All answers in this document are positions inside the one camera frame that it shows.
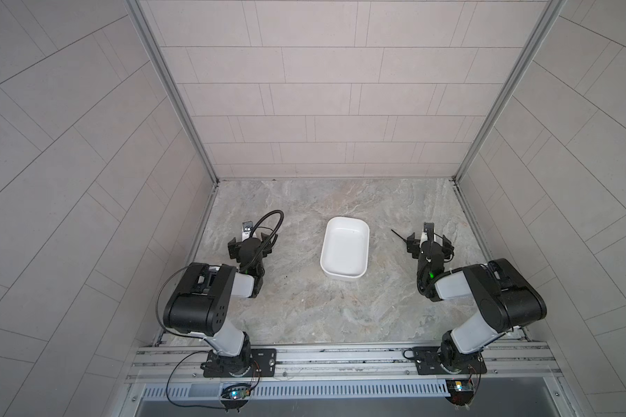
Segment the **black screwdriver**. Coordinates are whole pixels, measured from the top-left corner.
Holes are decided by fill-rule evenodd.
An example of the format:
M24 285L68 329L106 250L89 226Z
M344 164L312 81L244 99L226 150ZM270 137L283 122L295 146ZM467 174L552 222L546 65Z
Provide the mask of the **black screwdriver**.
M401 239L404 243L408 244L409 240L398 234L394 229L391 229L391 232L396 235L399 239Z

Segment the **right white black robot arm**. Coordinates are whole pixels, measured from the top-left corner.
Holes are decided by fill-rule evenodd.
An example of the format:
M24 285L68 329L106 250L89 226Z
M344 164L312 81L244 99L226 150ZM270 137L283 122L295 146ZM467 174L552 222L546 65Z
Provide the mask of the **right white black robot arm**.
M403 353L419 375L482 375L482 352L516 328L547 316L541 295L506 259L447 269L455 249L447 236L426 222L420 237L403 239L417 260L417 291L431 302L471 297L477 311L462 325L445 332L440 347L413 347Z

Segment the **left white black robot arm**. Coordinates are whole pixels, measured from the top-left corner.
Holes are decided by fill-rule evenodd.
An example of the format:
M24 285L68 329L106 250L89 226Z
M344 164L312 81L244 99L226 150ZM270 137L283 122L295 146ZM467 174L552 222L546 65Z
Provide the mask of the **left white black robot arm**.
M165 330L210 346L201 365L205 378L273 377L275 373L276 349L254 349L248 334L228 318L232 299L255 298L264 284L264 257L278 239L277 227L257 234L266 218L244 222L242 239L228 242L229 256L238 266L191 263L164 306Z

